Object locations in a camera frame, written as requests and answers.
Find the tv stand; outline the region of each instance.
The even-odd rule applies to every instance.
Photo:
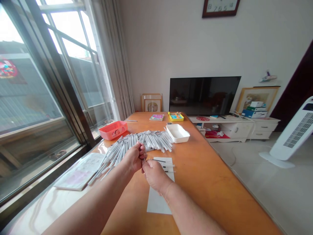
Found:
[[[188,116],[195,125],[201,123],[201,128],[210,128],[214,123],[221,125],[221,131],[229,137],[224,138],[207,138],[209,142],[245,142],[247,139],[269,139],[271,133],[278,125],[279,119],[272,117],[267,118],[253,118],[252,120],[240,117],[225,117],[225,119],[210,118],[207,116]],[[198,120],[197,117],[209,118],[209,121]]]

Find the pink basket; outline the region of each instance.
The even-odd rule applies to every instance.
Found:
[[[99,129],[101,137],[112,140],[127,131],[127,122],[116,121]]]

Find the wooden table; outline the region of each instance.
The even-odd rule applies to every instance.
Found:
[[[165,114],[163,121],[150,121],[151,113],[132,114],[128,119],[137,122],[127,123],[129,132],[164,130],[168,115],[158,114]],[[202,134],[183,116],[184,121],[177,123],[190,133],[188,142],[174,144],[172,153],[151,151],[148,158],[171,157],[176,166],[175,182],[229,234],[281,234]],[[105,153],[113,142],[101,142],[93,152]],[[7,226],[10,234],[42,233],[91,187],[82,192],[49,187]],[[138,171],[125,188],[102,234],[179,234],[172,215],[147,213],[148,197],[149,184]]]

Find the white curtain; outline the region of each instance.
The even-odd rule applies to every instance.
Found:
[[[85,0],[98,34],[100,50],[112,83],[119,118],[125,120],[134,109],[124,31],[117,0]]]

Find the white floor tile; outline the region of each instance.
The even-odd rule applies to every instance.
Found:
[[[288,235],[313,231],[313,136],[290,158],[296,167],[281,169],[258,155],[269,151],[280,133],[266,142],[211,143],[221,158]]]

